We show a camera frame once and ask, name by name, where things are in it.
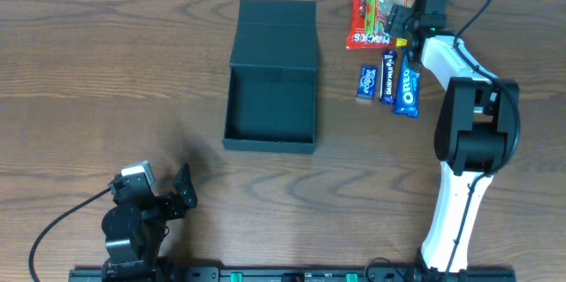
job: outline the oreo package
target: oreo package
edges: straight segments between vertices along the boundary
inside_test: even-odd
[[[381,61],[381,89],[379,90],[379,101],[382,104],[394,104],[393,99],[393,74],[397,53],[393,50],[384,50]]]
[[[362,65],[360,71],[360,82],[357,86],[357,97],[373,100],[375,96],[375,80],[378,76],[378,67],[372,65]]]
[[[418,83],[421,73],[407,66],[407,50],[403,47],[401,73],[397,82],[397,97],[393,113],[418,118]]]

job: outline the open box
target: open box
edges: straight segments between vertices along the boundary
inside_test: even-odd
[[[240,0],[230,68],[224,147],[312,153],[316,3]]]

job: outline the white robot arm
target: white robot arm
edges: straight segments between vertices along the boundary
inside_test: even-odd
[[[520,121],[518,85],[497,79],[471,56],[458,34],[445,29],[446,3],[415,0],[410,8],[394,5],[385,31],[409,39],[407,65],[417,71],[426,67],[446,90],[434,135],[441,161],[440,193],[420,258],[429,271],[457,273],[467,270],[479,204],[493,174],[515,151]],[[476,122],[476,113],[493,118]]]
[[[460,50],[466,54],[468,59],[477,64],[476,60],[463,47],[463,40],[459,39],[459,42]],[[458,56],[454,48],[454,36],[439,35],[426,39],[421,55],[421,63],[436,76],[445,90],[448,88],[450,78],[454,77],[489,81],[486,77],[475,72]],[[474,112],[482,111],[482,108],[474,108]],[[421,253],[427,267],[437,268],[443,272],[447,269],[452,249],[458,236],[459,224],[463,219],[471,184],[483,172],[464,171],[461,176],[456,176],[446,162],[440,163],[440,169],[442,176],[439,197],[434,211],[431,230],[423,242]],[[466,270],[468,267],[467,254],[471,229],[478,214],[481,199],[492,180],[492,177],[478,180],[464,220],[465,225],[459,240],[459,246],[455,251],[454,259],[450,266],[450,272],[457,273],[460,270]]]

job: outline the black cable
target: black cable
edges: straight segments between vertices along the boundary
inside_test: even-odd
[[[448,260],[448,265],[447,265],[447,268],[446,268],[446,271],[445,271],[445,274],[444,274],[445,280],[447,279],[447,275],[450,272],[450,268],[452,267],[452,262],[454,261],[456,250],[457,250],[458,245],[460,243],[460,239],[462,238],[463,228],[465,226],[466,217],[468,216],[468,212],[470,211],[471,199],[472,199],[474,192],[476,190],[476,185],[483,178],[491,177],[496,172],[500,171],[501,168],[503,168],[509,162],[511,157],[515,154],[516,148],[517,148],[518,143],[519,143],[519,138],[520,138],[520,135],[521,135],[521,119],[520,119],[519,108],[518,108],[518,105],[515,102],[513,96],[509,92],[509,90],[507,88],[505,88],[505,86],[503,84],[501,84],[501,82],[497,78],[494,78],[494,76],[483,71],[480,68],[479,65],[474,65],[463,54],[463,52],[460,50],[460,47],[459,47],[458,39],[460,39],[460,36],[464,32],[464,30],[466,30],[479,17],[479,15],[481,15],[484,12],[484,10],[487,8],[487,6],[491,2],[492,2],[492,0],[487,0],[486,3],[481,7],[481,9],[470,19],[470,21],[468,21],[468,23],[466,23],[466,25],[464,27],[462,27],[462,29],[460,29],[460,31],[458,31],[458,33],[454,37],[454,48],[456,50],[456,53],[462,58],[462,60],[466,64],[468,64],[474,70],[474,72],[477,72],[479,75],[490,80],[492,82],[492,84],[494,86],[496,86],[501,91],[500,97],[505,96],[509,100],[509,103],[511,104],[511,108],[513,109],[513,116],[515,117],[515,139],[513,140],[513,145],[511,146],[511,149],[508,152],[505,153],[504,157],[502,158],[501,162],[498,165],[496,165],[495,167],[490,166],[490,169],[488,171],[486,171],[486,172],[482,173],[480,176],[476,177],[471,182],[471,185],[468,185],[468,188],[470,190],[469,193],[468,193],[468,200],[466,201],[466,205],[465,205],[464,210],[463,210],[462,221],[460,223],[460,228],[458,230],[458,234],[456,235],[456,239],[454,240],[454,247],[452,248],[452,253],[450,254],[450,258]]]
[[[387,264],[391,264],[391,261],[389,261],[389,259],[387,259],[387,258],[384,258],[383,256],[374,257],[374,258],[371,259],[367,264],[365,264],[365,267],[363,268],[363,277],[364,277],[364,278],[367,278],[368,281],[370,281],[370,282],[375,282],[375,281],[373,280],[373,278],[371,278],[371,277],[368,275],[369,270],[370,270],[370,266],[371,266],[373,263],[377,262],[377,261],[381,261],[381,262],[385,262],[385,263],[387,263]],[[402,274],[402,273],[399,271],[399,269],[397,269],[396,267],[393,267],[393,269],[395,270],[395,272],[397,272],[397,274],[399,274],[399,276],[402,278],[403,281],[406,281],[406,280],[407,280],[406,277],[405,277],[405,275]]]
[[[32,249],[29,251],[29,260],[28,260],[29,274],[32,276],[32,280],[34,282],[40,282],[40,279],[37,277],[37,273],[35,273],[35,266],[34,266],[35,250],[37,250],[39,243],[42,241],[43,237],[45,237],[47,232],[49,232],[51,230],[51,228],[53,228],[59,221],[63,220],[65,217],[71,215],[75,211],[77,211],[77,210],[81,209],[82,207],[88,205],[89,203],[95,201],[96,199],[100,198],[101,196],[108,193],[109,191],[110,191],[109,188],[104,189],[102,192],[94,195],[92,198],[87,199],[85,202],[82,202],[81,204],[79,204],[79,205],[71,208],[67,212],[65,212],[63,215],[57,217],[57,219],[53,220],[48,226],[45,227],[45,229],[43,229],[42,233],[40,233],[39,236],[37,237],[37,239],[35,239],[35,242],[34,242],[34,245],[32,246]]]

